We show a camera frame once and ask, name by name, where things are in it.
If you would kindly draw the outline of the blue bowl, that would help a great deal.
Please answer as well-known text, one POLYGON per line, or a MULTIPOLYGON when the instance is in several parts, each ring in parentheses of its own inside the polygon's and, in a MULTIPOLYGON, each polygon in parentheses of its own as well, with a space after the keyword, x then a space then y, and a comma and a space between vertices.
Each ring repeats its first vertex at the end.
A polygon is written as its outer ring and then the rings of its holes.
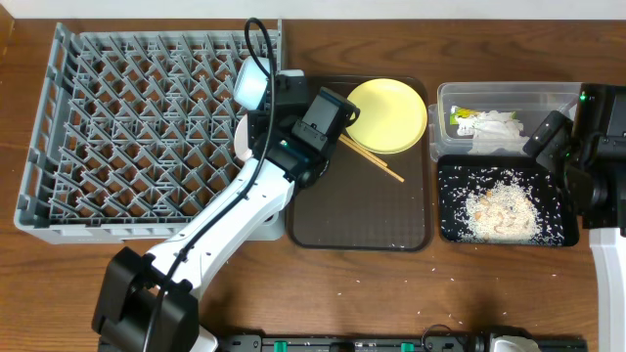
POLYGON ((267 85, 267 75, 253 57, 247 57, 237 75, 234 100, 246 110, 257 110, 265 97, 267 85))

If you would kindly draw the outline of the yellow plate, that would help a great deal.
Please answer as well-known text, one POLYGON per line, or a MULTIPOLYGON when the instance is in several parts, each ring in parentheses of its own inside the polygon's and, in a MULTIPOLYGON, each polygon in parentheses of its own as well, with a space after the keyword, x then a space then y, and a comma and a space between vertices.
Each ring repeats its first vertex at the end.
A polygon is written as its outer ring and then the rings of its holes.
POLYGON ((376 154, 398 154, 424 135, 427 111, 418 92, 399 80, 376 78, 358 85, 348 100, 359 110, 348 136, 376 154))

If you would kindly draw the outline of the white tissue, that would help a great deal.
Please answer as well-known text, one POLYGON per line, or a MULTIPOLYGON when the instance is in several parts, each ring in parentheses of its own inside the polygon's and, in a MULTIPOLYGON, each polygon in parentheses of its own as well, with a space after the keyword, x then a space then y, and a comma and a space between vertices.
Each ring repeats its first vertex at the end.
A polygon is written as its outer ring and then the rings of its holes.
POLYGON ((529 140, 514 111, 479 111, 478 115, 459 118, 458 122, 457 134, 471 137, 470 154, 492 154, 498 150, 520 154, 529 140))

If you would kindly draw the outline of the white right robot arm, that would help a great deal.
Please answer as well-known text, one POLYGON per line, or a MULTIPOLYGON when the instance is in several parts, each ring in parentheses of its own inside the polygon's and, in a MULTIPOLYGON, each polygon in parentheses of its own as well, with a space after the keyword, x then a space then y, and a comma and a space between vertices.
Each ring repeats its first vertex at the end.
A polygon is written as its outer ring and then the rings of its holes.
POLYGON ((573 119, 553 110, 523 151, 552 172, 589 231, 599 349, 625 352, 625 88, 580 85, 573 119))

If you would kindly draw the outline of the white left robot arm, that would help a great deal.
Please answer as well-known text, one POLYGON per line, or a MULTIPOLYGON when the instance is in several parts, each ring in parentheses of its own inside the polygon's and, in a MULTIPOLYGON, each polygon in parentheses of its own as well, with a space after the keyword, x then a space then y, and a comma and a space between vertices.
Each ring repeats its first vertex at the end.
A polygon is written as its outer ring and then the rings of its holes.
POLYGON ((241 73, 235 101, 252 155, 237 177, 186 227, 140 255, 123 248, 109 263, 92 328, 101 350, 214 351, 199 302, 214 276, 268 219, 328 169, 359 109, 340 94, 307 91, 300 70, 275 78, 241 73))

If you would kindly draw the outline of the clear plastic waste container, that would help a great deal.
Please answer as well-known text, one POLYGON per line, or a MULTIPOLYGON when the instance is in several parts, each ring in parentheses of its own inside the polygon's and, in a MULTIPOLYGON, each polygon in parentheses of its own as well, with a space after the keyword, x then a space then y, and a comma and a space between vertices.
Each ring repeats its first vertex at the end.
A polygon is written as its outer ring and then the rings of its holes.
POLYGON ((429 151, 448 154, 522 156, 522 148, 554 110, 571 119, 579 82, 448 82, 428 107, 429 151))

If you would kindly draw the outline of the grey dishwasher rack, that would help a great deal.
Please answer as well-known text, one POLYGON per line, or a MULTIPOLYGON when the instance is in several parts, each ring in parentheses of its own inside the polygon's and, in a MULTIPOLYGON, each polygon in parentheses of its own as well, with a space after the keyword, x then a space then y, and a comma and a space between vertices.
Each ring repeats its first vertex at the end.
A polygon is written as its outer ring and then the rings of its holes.
POLYGON ((44 242, 166 239, 241 169, 235 86, 284 33, 55 28, 15 226, 44 242))

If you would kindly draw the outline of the dark brown serving tray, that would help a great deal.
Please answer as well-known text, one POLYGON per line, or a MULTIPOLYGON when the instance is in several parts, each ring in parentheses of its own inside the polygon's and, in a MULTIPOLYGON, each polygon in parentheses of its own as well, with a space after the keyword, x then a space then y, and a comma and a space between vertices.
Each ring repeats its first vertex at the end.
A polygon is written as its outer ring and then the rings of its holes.
POLYGON ((305 248, 420 251, 433 238, 427 137, 380 157, 397 180, 344 143, 327 173, 286 211, 291 239, 305 248))

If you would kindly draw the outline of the green yellow wrapper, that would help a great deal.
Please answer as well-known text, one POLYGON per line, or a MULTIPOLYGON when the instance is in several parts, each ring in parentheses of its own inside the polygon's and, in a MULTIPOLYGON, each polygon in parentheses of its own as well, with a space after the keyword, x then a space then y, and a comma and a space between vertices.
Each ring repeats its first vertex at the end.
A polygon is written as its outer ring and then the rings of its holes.
POLYGON ((459 118, 469 118, 475 115, 478 115, 477 110, 470 110, 458 106, 452 106, 450 109, 449 123, 451 125, 458 125, 459 118))

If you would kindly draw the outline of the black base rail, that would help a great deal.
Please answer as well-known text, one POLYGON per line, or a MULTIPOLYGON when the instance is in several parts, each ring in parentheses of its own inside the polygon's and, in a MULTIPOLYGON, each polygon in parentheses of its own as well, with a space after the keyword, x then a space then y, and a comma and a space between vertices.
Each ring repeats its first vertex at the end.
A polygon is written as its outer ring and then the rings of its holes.
POLYGON ((219 340, 218 352, 588 352, 587 342, 537 339, 524 334, 462 335, 427 333, 419 338, 261 337, 231 335, 219 340))

